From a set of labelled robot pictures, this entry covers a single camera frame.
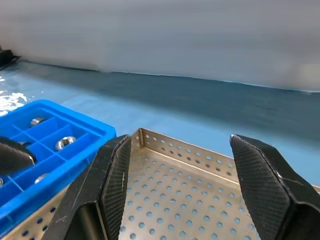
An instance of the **stainless steel tray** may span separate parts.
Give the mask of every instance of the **stainless steel tray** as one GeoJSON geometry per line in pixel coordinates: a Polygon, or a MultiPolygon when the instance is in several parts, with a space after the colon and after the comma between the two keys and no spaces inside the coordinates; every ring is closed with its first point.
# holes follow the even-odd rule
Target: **stainless steel tray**
{"type": "Polygon", "coordinates": [[[143,128],[131,140],[120,240],[259,239],[232,158],[143,128]]]}

